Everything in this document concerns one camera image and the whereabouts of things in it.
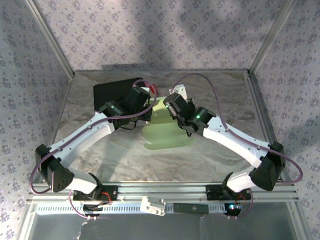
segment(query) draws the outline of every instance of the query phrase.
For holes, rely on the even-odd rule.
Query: white ventilation grille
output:
[[[74,207],[80,213],[82,211],[82,205],[73,203]],[[223,203],[209,203],[209,213],[226,213],[225,205]],[[51,215],[51,214],[74,214],[74,210],[68,202],[66,203],[39,203],[36,208],[36,213],[39,215]],[[100,214],[146,214],[140,211],[139,203],[114,203],[107,205],[102,208],[102,211],[97,213]],[[167,203],[165,207],[165,213],[174,213],[173,203]]]

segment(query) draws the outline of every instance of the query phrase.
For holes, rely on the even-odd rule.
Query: table surface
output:
[[[93,86],[135,77],[156,84],[160,96],[187,72],[77,72],[71,84],[55,142],[85,124],[94,115]],[[233,127],[264,140],[262,127],[243,72],[204,72],[221,98],[225,119]],[[218,113],[210,85],[200,76],[189,76],[182,84],[188,98],[197,106]],[[190,146],[148,150],[142,136],[144,125],[135,130],[118,129],[83,152],[71,165],[73,169],[95,174],[107,181],[221,182],[228,173],[249,164],[242,157],[212,140],[195,135]]]

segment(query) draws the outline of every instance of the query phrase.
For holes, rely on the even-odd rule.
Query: floral wallpaper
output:
[[[302,167],[296,184],[314,239],[320,239],[320,2],[294,7],[256,77],[273,130]],[[292,179],[298,171],[288,164]]]
[[[248,69],[283,0],[37,0],[73,70]]]
[[[68,78],[23,0],[0,1],[0,239],[17,236],[35,165]]]

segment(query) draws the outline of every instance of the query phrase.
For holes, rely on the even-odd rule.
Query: patterned wall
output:
[[[0,239],[11,239],[35,147],[51,140],[68,78],[24,1],[2,0],[0,9]]]
[[[37,0],[73,70],[248,69],[282,0]]]
[[[320,239],[319,69],[320,3],[299,1],[256,76],[277,139],[304,171],[296,187],[315,239]],[[294,166],[288,169],[296,178]]]

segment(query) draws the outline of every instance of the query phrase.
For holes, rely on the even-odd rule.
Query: gray marble surface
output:
[[[77,72],[72,82],[60,121],[55,142],[67,137],[85,124],[94,114],[93,86],[100,83],[143,77],[157,85],[160,95],[185,72]],[[241,131],[263,140],[263,133],[243,72],[204,72],[218,90],[225,119]],[[218,113],[213,91],[200,76],[183,81],[189,98],[196,106]],[[144,147],[143,123],[135,130],[118,129],[96,142],[71,165],[72,168],[91,172],[101,181],[222,181],[225,176],[249,164],[239,155],[217,142],[194,136],[190,146],[148,150]]]

